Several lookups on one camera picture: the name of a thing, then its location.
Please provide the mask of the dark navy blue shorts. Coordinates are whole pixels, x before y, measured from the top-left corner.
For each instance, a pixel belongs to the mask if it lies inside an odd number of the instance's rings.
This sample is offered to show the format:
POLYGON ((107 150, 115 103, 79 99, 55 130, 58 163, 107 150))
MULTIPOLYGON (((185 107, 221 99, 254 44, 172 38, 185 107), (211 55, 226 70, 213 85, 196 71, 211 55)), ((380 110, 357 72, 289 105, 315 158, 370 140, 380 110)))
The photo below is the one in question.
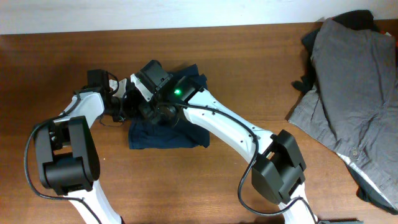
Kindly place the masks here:
POLYGON ((162 120, 157 124, 144 121, 138 112, 138 106, 143 102, 145 101, 137 90, 128 93, 123 102, 123 110, 131 118, 128 132, 130 149, 175 149, 210 145, 209 131, 180 118, 162 120))

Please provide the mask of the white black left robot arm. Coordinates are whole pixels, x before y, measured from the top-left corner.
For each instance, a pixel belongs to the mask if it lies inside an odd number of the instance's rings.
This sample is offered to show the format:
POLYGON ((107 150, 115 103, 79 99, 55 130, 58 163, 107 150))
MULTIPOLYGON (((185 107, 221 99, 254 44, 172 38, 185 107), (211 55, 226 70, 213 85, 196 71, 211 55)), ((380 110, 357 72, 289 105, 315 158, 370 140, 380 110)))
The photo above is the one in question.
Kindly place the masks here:
POLYGON ((85 223, 123 224, 100 184, 100 159, 90 128, 104 113, 96 91, 77 91, 54 118, 35 127, 35 156, 39 180, 55 192, 52 200, 68 201, 85 223))

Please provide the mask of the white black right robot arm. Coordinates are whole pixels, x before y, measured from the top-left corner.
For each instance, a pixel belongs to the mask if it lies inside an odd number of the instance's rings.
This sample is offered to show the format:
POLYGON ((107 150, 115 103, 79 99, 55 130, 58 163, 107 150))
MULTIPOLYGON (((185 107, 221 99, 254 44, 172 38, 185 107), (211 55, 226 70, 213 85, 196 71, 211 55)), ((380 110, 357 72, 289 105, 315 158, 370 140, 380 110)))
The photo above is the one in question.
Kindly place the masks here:
POLYGON ((318 223, 305 195, 307 168, 295 138, 286 130, 279 134, 262 129, 222 105, 192 77, 177 78, 151 60, 131 75, 131 81, 148 102, 150 115, 179 116, 214 134, 248 163, 238 185, 238 200, 248 211, 266 213, 248 206, 242 197, 247 177, 254 189, 276 204, 286 223, 318 223))

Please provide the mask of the light grey checked shorts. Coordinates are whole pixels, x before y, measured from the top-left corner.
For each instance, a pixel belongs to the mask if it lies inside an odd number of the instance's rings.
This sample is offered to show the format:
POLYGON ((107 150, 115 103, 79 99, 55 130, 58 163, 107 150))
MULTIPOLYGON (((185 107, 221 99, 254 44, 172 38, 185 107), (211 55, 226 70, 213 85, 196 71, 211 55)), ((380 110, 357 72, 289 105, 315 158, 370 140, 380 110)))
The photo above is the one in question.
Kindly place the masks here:
POLYGON ((350 147, 343 139, 335 138, 325 116, 317 87, 303 95, 289 117, 289 123, 300 128, 310 137, 334 152, 344 163, 353 168, 380 193, 394 209, 397 209, 397 180, 384 172, 365 152, 365 148, 350 147))

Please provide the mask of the dark garment at table edge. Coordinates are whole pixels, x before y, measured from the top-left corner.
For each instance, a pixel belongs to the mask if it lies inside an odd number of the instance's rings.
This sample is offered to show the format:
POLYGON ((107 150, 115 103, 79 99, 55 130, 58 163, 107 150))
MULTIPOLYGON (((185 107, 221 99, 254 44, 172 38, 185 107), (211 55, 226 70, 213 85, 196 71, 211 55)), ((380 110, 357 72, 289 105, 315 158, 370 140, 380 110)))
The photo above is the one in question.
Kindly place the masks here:
POLYGON ((371 187, 371 185, 353 168, 351 168, 349 165, 346 165, 346 167, 352 178, 358 185, 356 195, 361 200, 371 203, 377 208, 380 208, 392 215, 397 215, 397 209, 394 209, 392 205, 390 205, 390 203, 386 199, 384 199, 380 193, 377 193, 377 191, 373 187, 371 187))

